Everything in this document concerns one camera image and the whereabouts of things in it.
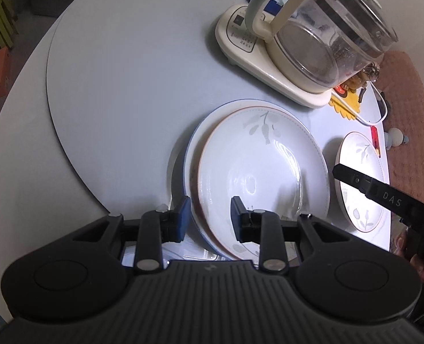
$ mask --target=screw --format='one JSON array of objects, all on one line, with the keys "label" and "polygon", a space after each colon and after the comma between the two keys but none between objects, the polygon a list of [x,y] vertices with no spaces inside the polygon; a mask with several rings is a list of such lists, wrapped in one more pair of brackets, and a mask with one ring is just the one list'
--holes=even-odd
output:
[{"label": "screw", "polygon": [[159,262],[154,259],[143,259],[138,261],[136,266],[140,270],[152,271],[159,268]]},{"label": "screw", "polygon": [[270,271],[281,271],[287,264],[279,259],[269,259],[263,262],[263,267]]}]

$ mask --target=glass kettle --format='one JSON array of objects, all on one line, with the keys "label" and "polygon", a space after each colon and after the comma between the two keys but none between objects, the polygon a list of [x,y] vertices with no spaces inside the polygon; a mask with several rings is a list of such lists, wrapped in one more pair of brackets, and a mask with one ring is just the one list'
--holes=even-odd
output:
[{"label": "glass kettle", "polygon": [[269,0],[250,0],[245,23],[296,86],[323,93],[378,61],[398,41],[377,0],[288,0],[271,22]]}]

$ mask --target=human hand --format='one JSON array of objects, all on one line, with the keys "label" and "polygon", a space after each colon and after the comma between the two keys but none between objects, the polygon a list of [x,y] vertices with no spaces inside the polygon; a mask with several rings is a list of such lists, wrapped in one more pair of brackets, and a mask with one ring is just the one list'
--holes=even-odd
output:
[{"label": "human hand", "polygon": [[[396,247],[394,251],[395,255],[401,256],[401,257],[405,256],[404,251],[406,248],[406,240],[407,240],[407,235],[406,235],[406,230],[404,230],[397,236],[397,238],[395,238],[395,241],[394,241],[395,247]],[[410,264],[415,268],[422,282],[424,282],[424,260],[420,259],[419,256],[414,255],[411,258]]]}]

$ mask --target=control panel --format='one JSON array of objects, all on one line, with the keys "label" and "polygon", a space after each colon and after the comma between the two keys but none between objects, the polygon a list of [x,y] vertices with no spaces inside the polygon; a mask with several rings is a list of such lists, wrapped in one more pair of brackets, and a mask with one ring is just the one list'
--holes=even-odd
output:
[{"label": "control panel", "polygon": [[[246,10],[247,7],[242,6],[233,13],[226,26],[226,35],[233,45],[251,53],[258,38],[251,34],[246,27],[244,22]],[[265,14],[262,13],[261,19],[265,19]]]}]

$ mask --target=plate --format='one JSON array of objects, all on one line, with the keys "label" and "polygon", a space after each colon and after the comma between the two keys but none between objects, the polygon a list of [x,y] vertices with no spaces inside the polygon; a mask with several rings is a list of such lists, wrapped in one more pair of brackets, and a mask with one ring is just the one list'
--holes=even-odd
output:
[{"label": "plate", "polygon": [[190,142],[188,143],[184,160],[184,192],[185,195],[188,195],[191,198],[191,212],[194,223],[209,246],[218,254],[230,259],[237,258],[228,252],[222,245],[220,245],[207,225],[204,215],[202,215],[202,210],[198,199],[198,166],[206,141],[213,130],[218,126],[218,124],[233,112],[252,106],[272,107],[273,109],[285,112],[282,107],[279,107],[278,105],[270,102],[261,101],[259,99],[238,99],[236,101],[225,103],[212,111],[198,125],[190,139]]},{"label": "plate", "polygon": [[257,264],[259,245],[241,244],[234,235],[229,211],[235,195],[249,210],[270,210],[288,218],[300,209],[327,216],[325,160],[293,115],[272,107],[236,111],[215,128],[200,159],[198,197],[212,234],[234,257]]},{"label": "plate", "polygon": [[[373,144],[363,134],[351,132],[341,143],[336,164],[341,163],[382,182],[384,170]],[[344,216],[361,232],[370,232],[382,219],[384,208],[344,182],[334,180],[337,199]]]}]

